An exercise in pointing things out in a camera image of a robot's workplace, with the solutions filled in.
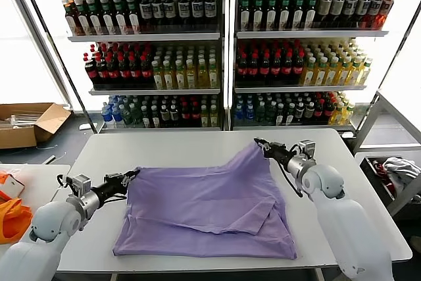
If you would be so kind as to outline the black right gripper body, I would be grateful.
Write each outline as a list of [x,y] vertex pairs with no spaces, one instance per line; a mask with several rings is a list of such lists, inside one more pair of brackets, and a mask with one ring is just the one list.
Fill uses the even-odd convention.
[[274,159],[277,163],[288,163],[292,158],[292,153],[287,150],[284,144],[271,142],[266,148],[269,159]]

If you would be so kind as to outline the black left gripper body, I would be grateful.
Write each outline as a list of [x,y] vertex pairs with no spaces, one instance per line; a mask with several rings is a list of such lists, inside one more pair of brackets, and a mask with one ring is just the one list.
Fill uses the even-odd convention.
[[91,188],[91,191],[95,193],[99,200],[99,208],[108,201],[126,199],[128,186],[121,184],[123,176],[122,173],[106,174],[101,185]]

